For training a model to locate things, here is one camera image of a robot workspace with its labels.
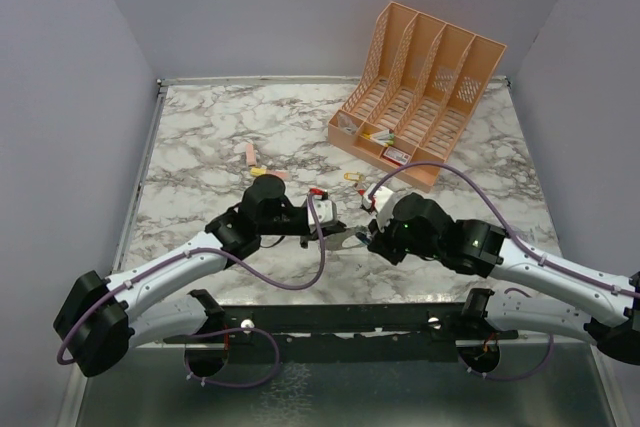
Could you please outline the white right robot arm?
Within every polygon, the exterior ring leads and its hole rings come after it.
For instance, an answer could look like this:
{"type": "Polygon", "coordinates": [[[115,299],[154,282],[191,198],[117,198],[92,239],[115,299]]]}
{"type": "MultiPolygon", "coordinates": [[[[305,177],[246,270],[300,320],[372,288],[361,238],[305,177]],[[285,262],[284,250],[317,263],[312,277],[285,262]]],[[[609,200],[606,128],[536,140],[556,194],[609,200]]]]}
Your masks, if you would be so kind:
{"type": "Polygon", "coordinates": [[[406,256],[432,260],[461,275],[511,282],[540,298],[475,293],[459,314],[461,330],[492,329],[574,338],[626,364],[639,362],[639,278],[594,270],[550,255],[508,230],[476,219],[454,220],[437,202],[382,188],[366,193],[373,214],[368,249],[396,265],[406,256]]]}

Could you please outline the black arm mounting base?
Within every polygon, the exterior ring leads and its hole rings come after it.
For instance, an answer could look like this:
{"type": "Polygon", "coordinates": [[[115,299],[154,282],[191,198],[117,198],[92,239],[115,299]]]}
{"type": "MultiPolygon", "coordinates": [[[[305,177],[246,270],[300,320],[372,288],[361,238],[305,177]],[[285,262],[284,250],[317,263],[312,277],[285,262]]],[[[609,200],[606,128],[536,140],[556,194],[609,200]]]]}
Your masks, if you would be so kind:
{"type": "Polygon", "coordinates": [[[456,343],[480,347],[489,338],[513,340],[515,330],[500,331],[463,302],[218,305],[207,301],[210,319],[194,334],[169,337],[168,344],[201,343],[208,355],[233,363],[266,363],[274,358],[264,336],[242,331],[202,338],[202,333],[253,322],[275,339],[283,362],[359,363],[427,360],[455,362],[456,343]]]}

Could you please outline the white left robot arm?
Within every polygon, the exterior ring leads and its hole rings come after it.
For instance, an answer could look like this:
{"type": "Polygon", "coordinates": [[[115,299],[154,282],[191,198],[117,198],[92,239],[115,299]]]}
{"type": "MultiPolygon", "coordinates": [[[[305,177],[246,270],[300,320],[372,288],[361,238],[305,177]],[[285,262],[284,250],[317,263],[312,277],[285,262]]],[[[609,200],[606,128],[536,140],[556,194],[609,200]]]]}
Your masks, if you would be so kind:
{"type": "Polygon", "coordinates": [[[167,296],[232,266],[255,274],[246,260],[260,249],[263,236],[318,241],[324,249],[328,237],[345,230],[326,191],[312,188],[295,206],[281,178],[259,176],[238,204],[180,247],[129,271],[106,277],[89,271],[79,276],[53,322],[61,340],[56,361],[75,364],[93,377],[140,344],[191,335],[210,341],[221,327],[221,318],[213,311],[215,302],[201,293],[174,302],[167,296]]]}

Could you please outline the yellow key tag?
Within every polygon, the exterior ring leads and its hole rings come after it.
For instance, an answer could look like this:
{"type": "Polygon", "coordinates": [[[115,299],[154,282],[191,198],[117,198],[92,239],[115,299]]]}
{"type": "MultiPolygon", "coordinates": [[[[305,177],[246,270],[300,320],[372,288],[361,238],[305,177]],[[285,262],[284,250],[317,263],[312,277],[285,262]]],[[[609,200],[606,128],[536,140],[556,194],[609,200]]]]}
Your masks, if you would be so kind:
{"type": "Polygon", "coordinates": [[[363,175],[359,172],[346,172],[343,178],[350,182],[359,182],[362,180],[363,175]]]}

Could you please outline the red white small box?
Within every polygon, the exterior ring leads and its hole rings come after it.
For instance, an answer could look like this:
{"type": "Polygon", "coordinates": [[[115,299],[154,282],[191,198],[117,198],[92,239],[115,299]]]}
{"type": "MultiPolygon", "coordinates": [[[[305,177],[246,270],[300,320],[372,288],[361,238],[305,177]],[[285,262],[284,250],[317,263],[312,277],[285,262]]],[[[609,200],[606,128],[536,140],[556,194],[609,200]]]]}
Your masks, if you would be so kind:
{"type": "Polygon", "coordinates": [[[411,160],[411,155],[393,146],[387,146],[381,153],[381,158],[397,167],[407,165],[411,160]]]}

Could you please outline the coloured markers in organizer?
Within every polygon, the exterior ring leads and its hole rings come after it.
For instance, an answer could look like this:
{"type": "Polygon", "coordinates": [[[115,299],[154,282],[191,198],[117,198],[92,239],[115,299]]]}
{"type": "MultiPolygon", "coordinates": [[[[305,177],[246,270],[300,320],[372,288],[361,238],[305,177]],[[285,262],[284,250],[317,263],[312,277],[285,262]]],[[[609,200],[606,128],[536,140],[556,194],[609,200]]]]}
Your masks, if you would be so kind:
{"type": "Polygon", "coordinates": [[[375,133],[363,133],[362,137],[383,147],[389,147],[394,144],[395,135],[389,130],[382,130],[375,133]]]}

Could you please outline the yellow capped pink tube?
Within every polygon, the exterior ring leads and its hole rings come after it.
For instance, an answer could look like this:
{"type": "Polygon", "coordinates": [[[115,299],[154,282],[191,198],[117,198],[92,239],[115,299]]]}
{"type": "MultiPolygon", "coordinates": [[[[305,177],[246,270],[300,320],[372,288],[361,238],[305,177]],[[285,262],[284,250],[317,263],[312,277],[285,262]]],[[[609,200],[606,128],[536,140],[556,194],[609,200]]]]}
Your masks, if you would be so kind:
{"type": "Polygon", "coordinates": [[[270,170],[267,168],[261,168],[261,167],[251,167],[249,169],[249,173],[251,176],[253,177],[260,177],[260,176],[265,176],[265,175],[271,175],[277,178],[280,178],[283,181],[286,181],[289,179],[289,175],[287,172],[285,171],[278,171],[278,170],[270,170]]]}

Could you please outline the clear plastic bag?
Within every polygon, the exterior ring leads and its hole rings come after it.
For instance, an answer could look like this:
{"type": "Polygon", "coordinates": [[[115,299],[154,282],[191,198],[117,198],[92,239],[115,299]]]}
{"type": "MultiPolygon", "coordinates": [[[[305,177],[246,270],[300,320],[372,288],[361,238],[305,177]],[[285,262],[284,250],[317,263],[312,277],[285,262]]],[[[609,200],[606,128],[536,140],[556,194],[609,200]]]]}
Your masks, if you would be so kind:
{"type": "Polygon", "coordinates": [[[337,126],[348,135],[355,135],[359,129],[356,122],[345,112],[337,113],[337,126]]]}

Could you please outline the pink eraser stick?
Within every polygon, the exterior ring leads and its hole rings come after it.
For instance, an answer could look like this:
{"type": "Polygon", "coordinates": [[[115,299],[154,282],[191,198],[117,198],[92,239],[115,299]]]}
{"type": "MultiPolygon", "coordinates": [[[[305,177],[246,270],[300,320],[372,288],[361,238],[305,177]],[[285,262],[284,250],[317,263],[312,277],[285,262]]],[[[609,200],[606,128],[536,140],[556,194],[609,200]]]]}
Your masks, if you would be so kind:
{"type": "Polygon", "coordinates": [[[257,165],[256,151],[252,143],[246,144],[245,158],[246,158],[246,165],[248,167],[255,167],[257,165]]]}

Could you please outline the peach plastic file organizer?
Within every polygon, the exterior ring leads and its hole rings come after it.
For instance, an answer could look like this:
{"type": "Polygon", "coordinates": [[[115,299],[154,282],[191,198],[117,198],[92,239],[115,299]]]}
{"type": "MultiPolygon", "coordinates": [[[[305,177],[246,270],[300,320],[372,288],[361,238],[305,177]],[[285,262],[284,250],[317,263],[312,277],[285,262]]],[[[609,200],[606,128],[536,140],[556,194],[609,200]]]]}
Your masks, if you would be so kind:
{"type": "Polygon", "coordinates": [[[466,129],[506,51],[504,44],[391,2],[376,20],[364,71],[328,123],[330,144],[428,192],[466,129]],[[359,126],[348,135],[337,113],[359,126]],[[397,167],[363,133],[391,130],[393,147],[411,155],[397,167]]]}

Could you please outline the white paper label card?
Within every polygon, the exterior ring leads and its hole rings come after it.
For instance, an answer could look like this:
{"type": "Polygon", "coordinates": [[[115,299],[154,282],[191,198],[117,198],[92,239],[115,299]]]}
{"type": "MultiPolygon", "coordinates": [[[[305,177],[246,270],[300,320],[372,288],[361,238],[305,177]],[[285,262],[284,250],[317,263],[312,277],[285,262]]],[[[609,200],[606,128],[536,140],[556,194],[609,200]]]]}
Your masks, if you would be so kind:
{"type": "Polygon", "coordinates": [[[537,246],[544,239],[544,231],[535,225],[511,227],[513,233],[523,242],[537,246]]]}

